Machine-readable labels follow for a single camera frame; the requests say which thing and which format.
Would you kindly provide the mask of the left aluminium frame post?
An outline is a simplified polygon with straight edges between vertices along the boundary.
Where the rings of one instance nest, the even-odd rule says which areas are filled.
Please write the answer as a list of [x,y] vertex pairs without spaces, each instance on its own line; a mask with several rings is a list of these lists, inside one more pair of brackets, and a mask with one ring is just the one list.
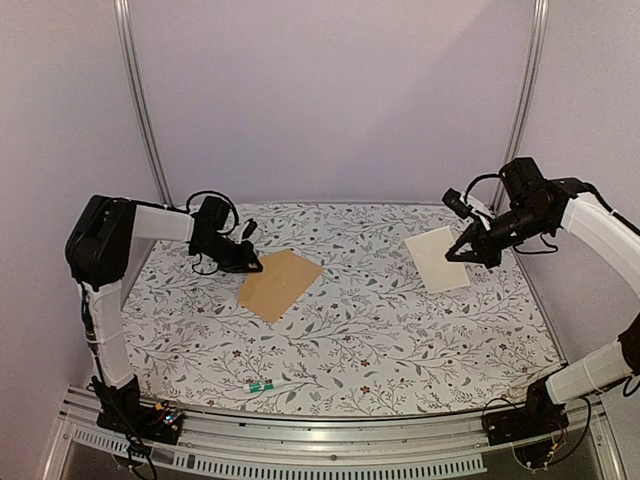
[[130,1],[114,0],[116,26],[121,45],[125,74],[129,85],[134,113],[138,123],[143,148],[151,171],[152,180],[160,200],[174,206],[169,182],[162,163],[151,115],[147,105],[141,68],[135,45]]

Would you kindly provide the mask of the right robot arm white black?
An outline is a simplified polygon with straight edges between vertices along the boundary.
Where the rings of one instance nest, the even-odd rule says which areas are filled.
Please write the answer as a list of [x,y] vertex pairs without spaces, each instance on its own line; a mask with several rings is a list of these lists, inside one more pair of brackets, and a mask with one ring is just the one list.
[[[497,217],[472,206],[467,192],[444,194],[447,207],[472,221],[446,252],[447,261],[497,267],[503,250],[563,230],[590,247],[633,291],[639,289],[639,230],[594,185],[573,177],[547,179],[531,157],[513,159],[494,176],[509,198],[508,211]],[[537,436],[554,422],[555,406],[638,374],[639,323],[633,321],[616,340],[529,385],[517,427]]]

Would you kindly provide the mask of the brown kraft envelope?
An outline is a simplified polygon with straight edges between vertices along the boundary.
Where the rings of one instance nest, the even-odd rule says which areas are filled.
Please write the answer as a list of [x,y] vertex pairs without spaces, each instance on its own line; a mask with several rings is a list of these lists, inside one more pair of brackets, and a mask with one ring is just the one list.
[[324,270],[291,250],[264,256],[261,263],[263,271],[248,274],[236,298],[269,324],[276,323]]

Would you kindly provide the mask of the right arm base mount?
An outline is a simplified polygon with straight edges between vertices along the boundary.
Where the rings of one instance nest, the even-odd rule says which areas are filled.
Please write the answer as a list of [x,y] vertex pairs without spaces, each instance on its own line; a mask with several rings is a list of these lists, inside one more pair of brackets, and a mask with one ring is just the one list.
[[522,406],[483,413],[482,428],[491,446],[564,430],[568,416],[560,405]]

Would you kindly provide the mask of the right aluminium frame post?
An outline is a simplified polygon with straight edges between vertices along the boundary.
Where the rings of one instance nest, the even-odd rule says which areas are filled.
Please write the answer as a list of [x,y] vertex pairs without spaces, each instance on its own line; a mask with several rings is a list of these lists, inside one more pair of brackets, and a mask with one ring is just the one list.
[[533,14],[525,55],[523,79],[501,167],[505,166],[517,156],[524,137],[544,50],[548,15],[549,1],[535,0],[533,2]]

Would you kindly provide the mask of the green white glue stick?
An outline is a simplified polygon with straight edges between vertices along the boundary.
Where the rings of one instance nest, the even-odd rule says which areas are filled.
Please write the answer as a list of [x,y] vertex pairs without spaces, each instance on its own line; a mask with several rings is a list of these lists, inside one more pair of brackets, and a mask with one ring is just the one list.
[[268,379],[247,383],[243,386],[245,393],[259,393],[274,390],[284,383],[282,379]]

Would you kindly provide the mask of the aluminium frame post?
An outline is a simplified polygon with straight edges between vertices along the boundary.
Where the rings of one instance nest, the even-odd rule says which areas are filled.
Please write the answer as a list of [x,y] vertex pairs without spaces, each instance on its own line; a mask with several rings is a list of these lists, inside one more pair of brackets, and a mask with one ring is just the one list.
[[501,167],[505,166],[517,156],[524,137],[544,50],[548,15],[549,1],[535,0],[533,2],[533,14],[525,55],[523,79]]
[[116,26],[121,45],[125,74],[129,85],[134,113],[138,123],[143,148],[151,171],[152,180],[160,200],[174,206],[169,182],[162,163],[151,115],[147,105],[141,68],[135,45],[130,1],[114,0]]

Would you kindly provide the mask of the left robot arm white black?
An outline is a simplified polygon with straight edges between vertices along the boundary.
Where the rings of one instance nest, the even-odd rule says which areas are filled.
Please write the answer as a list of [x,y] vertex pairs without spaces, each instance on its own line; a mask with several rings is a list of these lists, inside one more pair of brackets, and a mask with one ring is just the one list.
[[182,209],[91,197],[67,240],[65,258],[78,285],[85,339],[102,387],[120,391],[136,383],[121,316],[132,241],[181,242],[189,255],[211,259],[216,273],[260,273],[263,266],[249,241],[256,228],[252,219],[241,223],[231,199],[214,190],[192,194]]

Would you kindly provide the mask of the cream letter paper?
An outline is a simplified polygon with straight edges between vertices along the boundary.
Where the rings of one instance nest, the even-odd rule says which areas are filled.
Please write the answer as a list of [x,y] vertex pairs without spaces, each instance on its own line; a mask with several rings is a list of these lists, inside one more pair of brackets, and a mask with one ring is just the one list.
[[445,258],[454,245],[449,226],[408,237],[404,243],[428,293],[470,286],[465,266]]

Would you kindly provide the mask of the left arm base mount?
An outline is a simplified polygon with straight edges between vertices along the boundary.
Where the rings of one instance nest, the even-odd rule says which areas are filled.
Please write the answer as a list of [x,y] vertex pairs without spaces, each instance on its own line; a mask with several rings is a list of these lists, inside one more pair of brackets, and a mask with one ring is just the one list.
[[135,405],[133,408],[102,407],[97,425],[138,439],[176,445],[182,432],[183,412],[175,407]]

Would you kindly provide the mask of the aluminium front rail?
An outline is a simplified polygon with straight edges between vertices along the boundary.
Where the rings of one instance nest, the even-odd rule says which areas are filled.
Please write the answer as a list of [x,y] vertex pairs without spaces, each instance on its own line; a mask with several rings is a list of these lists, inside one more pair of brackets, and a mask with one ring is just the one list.
[[70,388],[45,479],[628,479],[598,399],[567,406],[566,431],[492,444],[484,410],[381,418],[287,417],[192,407],[175,444],[150,455],[97,424],[100,404]]

